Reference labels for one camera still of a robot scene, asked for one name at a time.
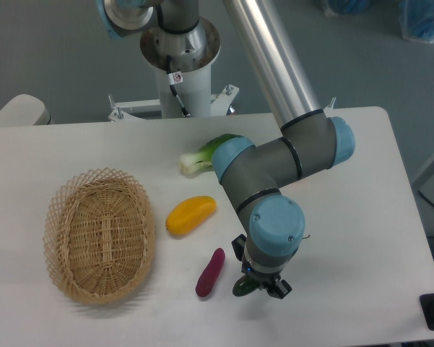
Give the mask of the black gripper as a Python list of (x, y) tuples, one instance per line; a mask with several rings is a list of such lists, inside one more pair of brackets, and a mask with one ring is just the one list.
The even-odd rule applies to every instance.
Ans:
[(244, 234), (240, 234), (231, 244), (236, 258), (242, 264), (242, 272), (260, 284), (267, 283), (266, 292), (271, 297), (283, 299), (292, 291), (286, 280), (278, 279), (285, 267), (285, 257), (274, 257), (261, 251)]

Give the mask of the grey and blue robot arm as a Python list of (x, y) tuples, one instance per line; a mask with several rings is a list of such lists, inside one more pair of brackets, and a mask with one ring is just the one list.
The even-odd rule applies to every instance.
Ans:
[[(273, 3), (226, 1), (225, 8), (281, 131), (259, 146), (245, 137), (226, 140), (210, 159), (245, 229), (232, 242), (242, 270), (233, 294), (264, 290), (281, 299), (291, 291), (281, 272), (305, 230), (303, 211), (281, 188), (348, 160), (355, 138), (344, 119), (328, 117), (320, 107)], [(140, 34), (163, 118), (227, 111), (228, 102), (210, 91), (220, 37), (197, 1), (99, 1), (97, 10), (110, 37)]]

